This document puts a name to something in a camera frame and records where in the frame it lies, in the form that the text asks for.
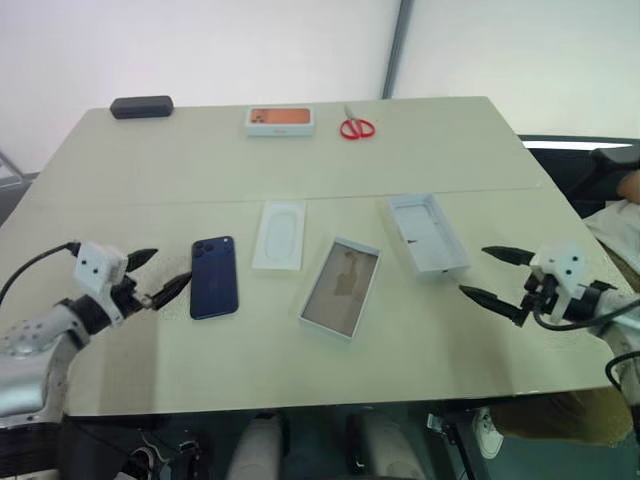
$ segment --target white wall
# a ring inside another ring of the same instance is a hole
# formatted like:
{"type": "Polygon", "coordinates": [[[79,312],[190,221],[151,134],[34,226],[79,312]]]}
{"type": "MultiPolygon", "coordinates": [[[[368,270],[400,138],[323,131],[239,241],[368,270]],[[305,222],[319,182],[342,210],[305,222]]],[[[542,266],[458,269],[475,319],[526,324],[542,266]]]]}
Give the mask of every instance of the white wall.
{"type": "Polygon", "coordinates": [[[396,97],[486,95],[520,134],[640,136],[638,0],[415,2],[396,97]]]}
{"type": "Polygon", "coordinates": [[[378,98],[397,9],[397,0],[2,0],[0,150],[38,171],[88,108],[118,96],[378,98]]]}

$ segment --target smartphone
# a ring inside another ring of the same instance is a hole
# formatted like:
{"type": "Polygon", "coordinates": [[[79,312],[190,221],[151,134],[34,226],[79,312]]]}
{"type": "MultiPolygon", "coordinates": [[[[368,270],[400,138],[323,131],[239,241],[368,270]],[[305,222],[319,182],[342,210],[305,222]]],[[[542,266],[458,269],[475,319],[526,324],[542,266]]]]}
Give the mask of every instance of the smartphone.
{"type": "Polygon", "coordinates": [[[231,237],[191,246],[191,318],[217,317],[238,309],[236,251],[231,237]]]}

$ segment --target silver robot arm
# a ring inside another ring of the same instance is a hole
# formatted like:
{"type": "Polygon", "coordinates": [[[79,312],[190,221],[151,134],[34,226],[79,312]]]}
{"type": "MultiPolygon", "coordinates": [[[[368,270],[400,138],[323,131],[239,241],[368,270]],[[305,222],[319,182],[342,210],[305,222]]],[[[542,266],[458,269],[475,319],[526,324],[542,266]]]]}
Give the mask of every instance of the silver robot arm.
{"type": "Polygon", "coordinates": [[[111,247],[79,245],[74,275],[85,295],[0,335],[0,478],[27,473],[38,480],[57,478],[57,435],[71,361],[92,335],[142,309],[162,308],[191,279],[186,273],[156,295],[138,293],[126,273],[156,251],[124,256],[111,247]]]}
{"type": "Polygon", "coordinates": [[[587,269],[585,255],[570,243],[543,246],[536,254],[511,247],[486,247],[483,251],[513,265],[529,266],[531,275],[524,285],[527,293],[516,307],[486,290],[460,286],[462,292],[517,326],[532,313],[536,323],[548,330],[587,329],[604,340],[615,356],[605,366],[605,373],[624,395],[640,443],[640,295],[620,293],[599,281],[581,284],[587,269]],[[549,321],[543,320],[544,314],[549,321]]]}

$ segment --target white box tray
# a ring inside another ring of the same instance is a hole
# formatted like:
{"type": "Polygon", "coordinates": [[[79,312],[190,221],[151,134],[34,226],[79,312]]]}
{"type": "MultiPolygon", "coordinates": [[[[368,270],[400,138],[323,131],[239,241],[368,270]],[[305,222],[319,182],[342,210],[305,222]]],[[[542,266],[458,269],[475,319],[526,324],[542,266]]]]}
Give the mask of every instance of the white box tray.
{"type": "Polygon", "coordinates": [[[391,197],[389,209],[419,280],[470,266],[469,256],[435,196],[391,197]]]}

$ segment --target white table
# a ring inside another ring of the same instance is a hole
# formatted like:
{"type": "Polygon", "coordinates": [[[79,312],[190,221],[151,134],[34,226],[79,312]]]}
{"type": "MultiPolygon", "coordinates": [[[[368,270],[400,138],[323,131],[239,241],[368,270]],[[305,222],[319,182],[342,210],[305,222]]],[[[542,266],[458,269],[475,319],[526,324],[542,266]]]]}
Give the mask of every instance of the white table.
{"type": "MultiPolygon", "coordinates": [[[[527,269],[480,248],[535,250],[557,239],[586,250],[590,278],[628,288],[488,101],[355,104],[357,114],[378,125],[371,144],[337,136],[341,108],[316,107],[312,139],[248,139],[241,107],[177,109],[148,123],[88,112],[0,229],[0,278],[52,245],[93,239],[125,252],[158,247],[157,258],[134,274],[152,291],[189,268],[194,240],[230,234],[240,308],[193,321],[184,292],[159,313],[101,333],[73,365],[69,414],[476,398],[607,384],[605,344],[583,332],[547,332],[532,321],[519,329],[457,289],[462,282],[517,302],[527,269]],[[409,122],[414,135],[398,138],[406,118],[422,119],[425,131],[409,122]],[[258,158],[261,151],[267,153],[258,158]],[[427,191],[446,192],[438,198],[470,253],[472,268],[460,281],[416,283],[382,221],[385,195],[427,191]],[[250,268],[266,198],[307,200],[300,272],[250,268]],[[337,235],[383,251],[351,343],[296,319],[337,235]]],[[[7,298],[1,324],[77,294],[72,265],[61,255],[34,267],[7,298]]]]}

